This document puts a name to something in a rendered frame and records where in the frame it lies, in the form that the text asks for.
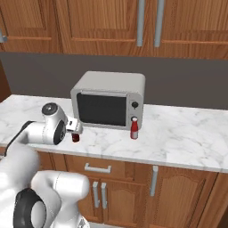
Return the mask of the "wooden wall cupboard door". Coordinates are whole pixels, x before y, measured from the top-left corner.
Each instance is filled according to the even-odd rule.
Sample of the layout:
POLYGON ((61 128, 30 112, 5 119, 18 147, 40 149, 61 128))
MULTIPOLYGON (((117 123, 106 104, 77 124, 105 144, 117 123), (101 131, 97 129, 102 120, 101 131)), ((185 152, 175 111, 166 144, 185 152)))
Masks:
POLYGON ((151 56, 228 60, 228 0, 165 0, 160 47, 155 47, 157 1, 150 0, 151 56))
POLYGON ((53 0, 0 0, 3 52, 61 51, 53 0))
POLYGON ((56 0, 63 52, 144 56, 149 0, 145 0, 142 46, 137 41, 138 0, 56 0))

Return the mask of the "grey toaster oven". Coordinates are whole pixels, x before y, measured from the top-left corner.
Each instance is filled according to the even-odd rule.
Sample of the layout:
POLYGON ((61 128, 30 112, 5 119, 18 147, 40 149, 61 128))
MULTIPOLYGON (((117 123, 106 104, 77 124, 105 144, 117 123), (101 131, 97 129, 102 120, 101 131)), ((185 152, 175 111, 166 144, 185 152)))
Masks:
POLYGON ((146 78, 140 73, 87 71, 70 91, 74 117, 83 126, 130 130, 143 122, 146 78))

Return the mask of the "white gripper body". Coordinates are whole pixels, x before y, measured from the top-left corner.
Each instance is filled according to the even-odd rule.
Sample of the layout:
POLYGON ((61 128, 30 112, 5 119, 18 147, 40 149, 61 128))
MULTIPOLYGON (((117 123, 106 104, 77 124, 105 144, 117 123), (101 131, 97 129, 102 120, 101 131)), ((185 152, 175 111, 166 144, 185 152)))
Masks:
POLYGON ((82 124, 78 121, 77 118, 73 118, 71 120, 71 130, 74 134, 82 134, 83 133, 83 126, 82 124))

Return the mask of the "wooden drawer front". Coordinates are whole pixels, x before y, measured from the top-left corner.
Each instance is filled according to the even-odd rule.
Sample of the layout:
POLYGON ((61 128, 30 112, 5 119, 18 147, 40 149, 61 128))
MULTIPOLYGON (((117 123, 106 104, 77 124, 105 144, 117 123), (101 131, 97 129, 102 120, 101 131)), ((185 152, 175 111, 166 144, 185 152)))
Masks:
POLYGON ((55 170, 66 171, 67 166, 65 158, 62 154, 40 151, 40 166, 39 170, 55 170))
POLYGON ((112 159, 96 159, 65 155, 65 161, 67 169, 70 172, 76 172, 98 178, 118 179, 136 183, 146 183, 148 173, 151 170, 151 166, 147 164, 112 159), (108 166, 111 166, 111 173, 103 174, 85 171, 86 163, 89 163, 91 167, 107 168, 108 166))

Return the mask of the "wooden base cupboard door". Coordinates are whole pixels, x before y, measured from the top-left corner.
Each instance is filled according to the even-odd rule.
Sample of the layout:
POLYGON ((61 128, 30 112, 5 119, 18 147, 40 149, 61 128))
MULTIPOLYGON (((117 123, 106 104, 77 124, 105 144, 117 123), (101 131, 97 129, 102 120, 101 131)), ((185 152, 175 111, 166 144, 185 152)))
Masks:
POLYGON ((126 227, 143 228, 146 185, 103 179, 107 184, 107 208, 102 209, 103 222, 126 227))
POLYGON ((98 182, 98 197, 100 199, 99 193, 99 179, 89 178, 89 192, 87 196, 78 202, 78 206, 81 214, 90 222, 99 223, 102 220, 101 207, 96 208, 94 206, 94 193, 93 193, 93 182, 98 182))
POLYGON ((149 228, 197 228, 216 177, 216 172, 160 166, 155 195, 148 198, 149 228))

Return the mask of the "red ketchup bottle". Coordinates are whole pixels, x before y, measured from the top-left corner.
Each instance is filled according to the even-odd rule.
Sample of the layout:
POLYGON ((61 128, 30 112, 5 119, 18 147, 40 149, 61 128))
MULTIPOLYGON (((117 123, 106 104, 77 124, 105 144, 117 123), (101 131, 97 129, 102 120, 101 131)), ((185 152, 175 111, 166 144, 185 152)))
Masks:
POLYGON ((130 137, 133 140, 136 140, 138 138, 138 118, 137 117, 132 117, 130 137))

